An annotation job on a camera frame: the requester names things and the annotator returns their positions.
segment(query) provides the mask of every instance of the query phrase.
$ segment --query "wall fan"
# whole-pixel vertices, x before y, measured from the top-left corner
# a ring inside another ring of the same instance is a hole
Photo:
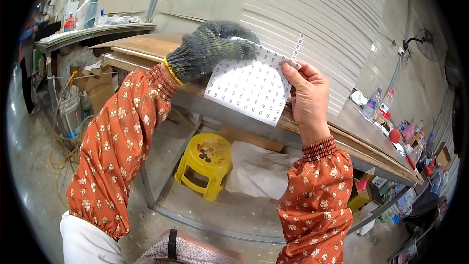
[[[445,39],[438,30],[429,23],[422,23],[421,19],[417,19],[414,24],[414,37],[407,41],[402,41],[402,47],[408,51],[408,44],[415,40],[420,52],[430,61],[440,61],[445,53]]]

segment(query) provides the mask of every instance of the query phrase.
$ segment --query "white bucket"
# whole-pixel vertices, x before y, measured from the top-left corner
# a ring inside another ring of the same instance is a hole
[[[62,97],[59,103],[59,112],[67,138],[77,137],[80,125],[83,121],[80,90],[77,86],[71,85],[66,94]]]

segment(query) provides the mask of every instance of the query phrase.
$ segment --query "cartoon sticker on stool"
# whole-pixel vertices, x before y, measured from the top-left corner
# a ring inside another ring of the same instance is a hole
[[[197,143],[197,151],[202,153],[199,155],[199,158],[204,159],[208,163],[214,162],[214,164],[219,165],[225,160],[225,156],[220,149],[226,146],[226,143],[223,142],[222,139],[207,139],[202,143]]]
[[[213,155],[213,148],[197,144],[197,151],[202,153],[199,155],[200,159],[205,159],[207,162],[212,162],[210,158]]]

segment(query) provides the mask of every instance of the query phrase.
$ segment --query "yellow plastic stool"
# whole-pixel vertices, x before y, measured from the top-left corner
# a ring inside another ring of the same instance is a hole
[[[202,193],[206,200],[214,201],[223,189],[223,177],[230,170],[230,149],[231,144],[217,134],[207,132],[193,136],[179,162],[174,179]],[[208,178],[207,187],[200,187],[185,176],[187,166]]]

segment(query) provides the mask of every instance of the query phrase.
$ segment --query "table leg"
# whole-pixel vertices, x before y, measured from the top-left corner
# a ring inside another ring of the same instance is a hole
[[[373,215],[368,217],[367,219],[361,221],[359,224],[356,226],[352,227],[349,229],[349,232],[347,234],[351,234],[352,232],[358,230],[359,228],[362,228],[363,226],[366,226],[368,223],[370,223],[372,220],[378,218],[379,215],[383,214],[386,210],[388,210],[392,205],[394,205],[399,199],[404,196],[404,194],[410,189],[409,186],[405,186],[402,191],[400,191],[392,200],[390,200],[388,203],[384,204],[378,210],[376,210]]]
[[[52,58],[50,53],[45,54],[46,63],[46,74],[48,77],[52,77]],[[55,87],[53,79],[47,79],[47,86],[49,88],[49,96],[51,97],[52,111],[55,112],[57,108],[57,99],[55,94]]]
[[[196,128],[201,129],[202,128],[202,120],[203,120],[203,115],[199,116],[199,120],[197,121]],[[149,185],[149,180],[148,180],[148,175],[147,171],[145,168],[145,165],[142,164],[140,167],[140,176],[142,177],[142,181],[144,184],[144,199],[145,202],[147,203],[148,208],[153,209],[158,201],[158,199],[161,197],[163,194],[164,190],[166,187],[169,185],[169,182],[172,181],[173,179],[173,170],[178,167],[178,162],[181,156],[184,153],[184,150],[186,149],[187,144],[189,144],[189,141],[191,138],[197,133],[198,131],[194,129],[191,131],[191,133],[188,135],[188,137],[185,139],[184,143],[181,145],[179,150],[176,152],[176,155],[174,156],[173,161],[171,161],[171,166],[169,167],[165,173],[161,173],[160,181],[159,184],[156,186],[156,189],[154,191],[151,190],[151,187]]]

